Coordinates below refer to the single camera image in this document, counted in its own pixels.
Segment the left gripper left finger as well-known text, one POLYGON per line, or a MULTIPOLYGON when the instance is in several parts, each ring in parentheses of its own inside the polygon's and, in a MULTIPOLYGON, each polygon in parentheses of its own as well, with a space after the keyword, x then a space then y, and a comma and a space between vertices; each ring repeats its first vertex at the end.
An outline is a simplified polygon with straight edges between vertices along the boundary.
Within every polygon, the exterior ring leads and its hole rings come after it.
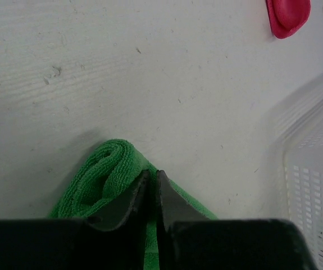
POLYGON ((149 180, 85 218, 0 219, 0 269, 143 269, 149 180))

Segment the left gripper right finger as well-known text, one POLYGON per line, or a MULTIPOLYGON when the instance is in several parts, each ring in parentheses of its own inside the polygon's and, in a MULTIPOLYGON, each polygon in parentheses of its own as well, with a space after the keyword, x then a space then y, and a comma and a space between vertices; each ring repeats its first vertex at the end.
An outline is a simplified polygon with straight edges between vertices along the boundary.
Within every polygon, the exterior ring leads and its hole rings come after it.
POLYGON ((285 219, 211 220, 157 172, 160 269, 316 269, 299 229, 285 219))

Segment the green towel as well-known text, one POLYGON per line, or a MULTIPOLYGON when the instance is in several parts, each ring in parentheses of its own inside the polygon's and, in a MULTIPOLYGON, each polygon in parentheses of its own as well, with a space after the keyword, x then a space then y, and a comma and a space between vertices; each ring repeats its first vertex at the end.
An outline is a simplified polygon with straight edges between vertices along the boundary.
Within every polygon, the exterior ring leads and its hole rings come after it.
POLYGON ((89 155, 49 217, 91 216, 116 199, 144 170, 151 176, 144 269, 159 269, 154 199, 157 168, 124 139, 110 139, 89 155))

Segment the clear plastic tray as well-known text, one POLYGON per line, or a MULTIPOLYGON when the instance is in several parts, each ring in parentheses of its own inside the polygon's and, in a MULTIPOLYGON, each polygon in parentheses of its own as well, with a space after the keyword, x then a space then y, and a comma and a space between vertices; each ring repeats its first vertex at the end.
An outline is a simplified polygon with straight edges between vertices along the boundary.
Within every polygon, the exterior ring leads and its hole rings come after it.
POLYGON ((275 106, 270 125, 280 156, 287 216, 323 269, 323 93, 291 95, 275 106))

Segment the pink towel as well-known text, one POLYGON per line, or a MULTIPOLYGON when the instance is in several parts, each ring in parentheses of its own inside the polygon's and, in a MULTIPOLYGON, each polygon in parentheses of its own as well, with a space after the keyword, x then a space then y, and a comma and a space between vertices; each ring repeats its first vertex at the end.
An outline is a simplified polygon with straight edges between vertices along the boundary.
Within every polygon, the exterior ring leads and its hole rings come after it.
POLYGON ((272 34, 285 39, 295 34, 308 20, 310 0, 266 0, 272 34))

